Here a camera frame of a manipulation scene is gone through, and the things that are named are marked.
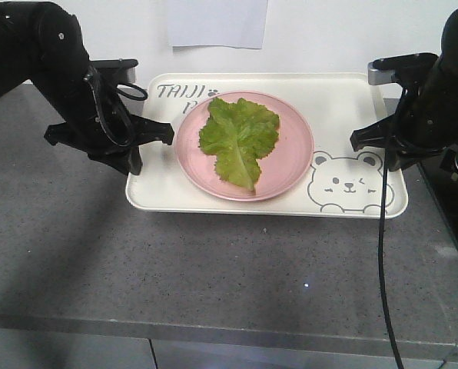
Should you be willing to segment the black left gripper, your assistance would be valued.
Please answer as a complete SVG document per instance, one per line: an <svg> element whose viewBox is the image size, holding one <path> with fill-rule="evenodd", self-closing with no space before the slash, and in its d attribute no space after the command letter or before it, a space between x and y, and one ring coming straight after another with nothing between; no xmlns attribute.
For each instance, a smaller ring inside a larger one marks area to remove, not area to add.
<svg viewBox="0 0 458 369"><path fill-rule="evenodd" d="M62 124L48 126L45 140L82 151L91 160L98 159L123 175L139 175L143 163L138 147L154 141L170 145L174 139L170 124L137 115L128 115L126 122L115 116L106 128L111 137L96 114L69 116Z"/></svg>

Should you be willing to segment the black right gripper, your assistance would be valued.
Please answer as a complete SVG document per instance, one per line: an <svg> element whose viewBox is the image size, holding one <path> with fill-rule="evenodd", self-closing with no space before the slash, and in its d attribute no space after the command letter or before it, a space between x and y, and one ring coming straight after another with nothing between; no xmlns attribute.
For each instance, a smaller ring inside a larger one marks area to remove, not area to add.
<svg viewBox="0 0 458 369"><path fill-rule="evenodd" d="M382 148L388 171L404 170L458 144L458 117L391 115L353 131L350 143L354 151Z"/></svg>

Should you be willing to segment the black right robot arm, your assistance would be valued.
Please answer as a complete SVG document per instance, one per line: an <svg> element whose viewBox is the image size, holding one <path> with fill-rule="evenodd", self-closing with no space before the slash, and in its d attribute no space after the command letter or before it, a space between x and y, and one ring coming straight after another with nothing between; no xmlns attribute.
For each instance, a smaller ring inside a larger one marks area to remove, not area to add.
<svg viewBox="0 0 458 369"><path fill-rule="evenodd" d="M376 59L368 65L368 82L396 83L402 95L392 115L353 131L354 151L382 148L396 171L458 145L458 9L444 25L440 54Z"/></svg>

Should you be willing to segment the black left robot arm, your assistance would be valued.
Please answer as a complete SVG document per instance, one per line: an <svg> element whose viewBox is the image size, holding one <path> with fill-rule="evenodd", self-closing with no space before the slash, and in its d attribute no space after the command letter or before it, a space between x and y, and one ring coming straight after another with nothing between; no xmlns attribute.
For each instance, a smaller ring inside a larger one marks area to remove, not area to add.
<svg viewBox="0 0 458 369"><path fill-rule="evenodd" d="M0 97L31 81L63 118L45 139L83 151L124 175L139 175L141 145L171 145L168 123L133 115L121 86L135 59L92 61L75 15L53 2L0 2Z"/></svg>

